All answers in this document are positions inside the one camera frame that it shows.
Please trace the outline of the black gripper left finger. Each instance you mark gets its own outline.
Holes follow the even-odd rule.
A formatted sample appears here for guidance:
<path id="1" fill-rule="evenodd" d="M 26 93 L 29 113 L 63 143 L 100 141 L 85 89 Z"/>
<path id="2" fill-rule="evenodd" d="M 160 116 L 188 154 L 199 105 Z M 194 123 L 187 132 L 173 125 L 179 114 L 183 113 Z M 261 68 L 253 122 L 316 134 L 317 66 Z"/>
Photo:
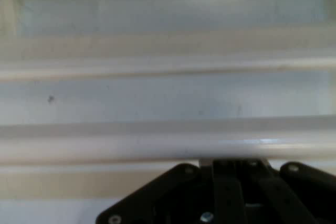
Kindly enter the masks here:
<path id="1" fill-rule="evenodd" d="M 246 223 L 237 161 L 182 163 L 137 189 L 96 223 Z"/>

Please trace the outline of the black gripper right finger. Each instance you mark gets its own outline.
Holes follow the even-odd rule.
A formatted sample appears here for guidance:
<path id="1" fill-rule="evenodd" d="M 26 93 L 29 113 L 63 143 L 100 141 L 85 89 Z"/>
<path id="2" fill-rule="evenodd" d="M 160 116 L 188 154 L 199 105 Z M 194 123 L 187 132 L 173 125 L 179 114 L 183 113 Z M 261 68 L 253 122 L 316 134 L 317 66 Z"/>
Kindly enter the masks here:
<path id="1" fill-rule="evenodd" d="M 236 223 L 335 223 L 335 175 L 300 162 L 237 161 Z"/>

